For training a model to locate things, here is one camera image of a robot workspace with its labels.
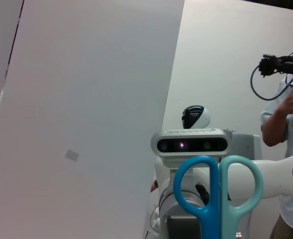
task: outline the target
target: scissors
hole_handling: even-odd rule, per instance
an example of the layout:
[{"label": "scissors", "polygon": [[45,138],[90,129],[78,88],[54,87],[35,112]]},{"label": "scissors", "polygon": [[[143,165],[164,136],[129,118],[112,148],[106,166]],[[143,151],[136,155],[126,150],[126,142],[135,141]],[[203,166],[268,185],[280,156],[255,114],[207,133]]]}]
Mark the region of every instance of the scissors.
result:
[{"label": "scissors", "polygon": [[[192,166],[205,163],[210,168],[210,200],[203,208],[190,205],[181,192],[181,182],[186,171]],[[247,166],[254,175],[255,191],[244,204],[233,207],[228,203],[228,168],[233,163]],[[184,162],[175,174],[173,191],[177,202],[188,213],[197,217],[200,223],[201,239],[234,239],[238,222],[261,200],[264,181],[258,167],[241,156],[225,157],[219,166],[210,156],[196,156]]]}]

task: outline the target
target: rolled sleeve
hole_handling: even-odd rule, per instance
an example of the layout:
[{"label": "rolled sleeve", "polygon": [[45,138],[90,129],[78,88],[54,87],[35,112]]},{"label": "rolled sleeve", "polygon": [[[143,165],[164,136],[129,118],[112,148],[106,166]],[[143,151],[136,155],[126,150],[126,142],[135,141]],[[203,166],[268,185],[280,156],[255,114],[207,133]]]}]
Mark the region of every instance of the rolled sleeve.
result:
[{"label": "rolled sleeve", "polygon": [[[280,82],[280,85],[278,89],[276,90],[274,96],[278,95],[286,86],[285,80],[282,80]],[[275,110],[278,108],[278,106],[291,94],[293,91],[292,87],[288,87],[281,96],[279,96],[277,99],[269,101],[266,109],[261,114],[261,130],[263,130],[264,123],[268,120],[268,118],[275,112]],[[288,135],[288,125],[291,120],[291,116],[288,116],[286,119],[286,130],[283,142],[287,140]]]}]

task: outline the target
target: camera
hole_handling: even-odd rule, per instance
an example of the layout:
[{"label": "camera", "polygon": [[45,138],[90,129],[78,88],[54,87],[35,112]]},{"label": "camera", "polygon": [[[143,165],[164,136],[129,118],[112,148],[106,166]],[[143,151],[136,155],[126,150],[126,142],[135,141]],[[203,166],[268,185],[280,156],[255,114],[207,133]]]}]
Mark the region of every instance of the camera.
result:
[{"label": "camera", "polygon": [[231,139],[220,129],[163,130],[153,135],[151,148],[166,167],[175,168],[198,155],[219,161],[230,151]]}]

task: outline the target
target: light blue scissor handle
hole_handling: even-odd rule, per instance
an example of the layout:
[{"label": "light blue scissor handle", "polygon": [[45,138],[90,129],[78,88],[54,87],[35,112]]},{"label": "light blue scissor handle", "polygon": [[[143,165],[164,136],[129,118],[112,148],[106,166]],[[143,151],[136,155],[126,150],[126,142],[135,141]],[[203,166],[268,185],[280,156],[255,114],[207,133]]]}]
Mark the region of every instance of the light blue scissor handle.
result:
[{"label": "light blue scissor handle", "polygon": [[[255,191],[253,196],[244,204],[233,207],[228,203],[228,167],[232,163],[241,163],[247,166],[254,175]],[[258,167],[247,158],[241,156],[228,156],[222,159],[219,165],[220,179],[220,215],[221,215],[221,239],[235,238],[238,222],[244,214],[251,211],[260,199],[264,191],[263,176]]]},{"label": "light blue scissor handle", "polygon": [[[181,182],[186,171],[199,163],[206,163],[210,167],[210,201],[204,208],[190,205],[181,192]],[[209,156],[196,156],[183,163],[175,174],[173,191],[177,202],[188,213],[197,217],[200,223],[201,239],[219,239],[219,185],[218,166]]]}]

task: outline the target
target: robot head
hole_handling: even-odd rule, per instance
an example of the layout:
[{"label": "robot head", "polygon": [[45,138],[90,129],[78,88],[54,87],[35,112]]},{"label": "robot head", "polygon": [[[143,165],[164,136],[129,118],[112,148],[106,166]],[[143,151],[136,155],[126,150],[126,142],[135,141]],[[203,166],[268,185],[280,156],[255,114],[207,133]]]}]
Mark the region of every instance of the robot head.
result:
[{"label": "robot head", "polygon": [[203,106],[189,106],[183,111],[183,128],[205,128],[210,124],[210,113]]}]

